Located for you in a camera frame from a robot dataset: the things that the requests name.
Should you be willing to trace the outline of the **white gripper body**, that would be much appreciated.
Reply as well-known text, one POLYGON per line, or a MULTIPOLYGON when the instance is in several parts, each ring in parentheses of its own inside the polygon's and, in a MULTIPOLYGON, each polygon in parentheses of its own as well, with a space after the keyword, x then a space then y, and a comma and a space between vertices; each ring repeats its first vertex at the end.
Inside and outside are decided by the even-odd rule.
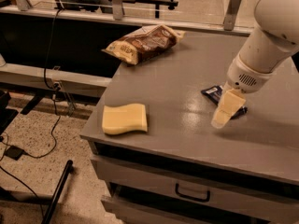
POLYGON ((238 90, 242 93, 253 93, 258 91, 272 76, 257 72, 243 63, 240 55, 237 55, 228 68, 224 91, 230 89, 238 90))

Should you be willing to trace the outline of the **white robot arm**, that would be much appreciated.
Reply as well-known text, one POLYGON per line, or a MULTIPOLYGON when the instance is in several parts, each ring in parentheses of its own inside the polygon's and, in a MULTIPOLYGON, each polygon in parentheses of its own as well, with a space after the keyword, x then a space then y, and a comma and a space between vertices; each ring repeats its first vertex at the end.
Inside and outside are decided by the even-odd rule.
POLYGON ((299 0, 256 0, 255 26, 227 71, 211 125, 220 129, 261 89, 275 70, 299 51, 299 0))

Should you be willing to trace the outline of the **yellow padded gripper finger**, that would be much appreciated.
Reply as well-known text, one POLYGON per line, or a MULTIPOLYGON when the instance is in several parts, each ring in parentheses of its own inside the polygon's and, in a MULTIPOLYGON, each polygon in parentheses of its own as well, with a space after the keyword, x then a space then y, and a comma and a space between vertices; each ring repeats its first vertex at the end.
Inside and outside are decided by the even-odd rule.
POLYGON ((223 128, 231 117, 245 104, 245 96, 236 89, 226 91, 214 112, 211 125, 216 129, 223 128))

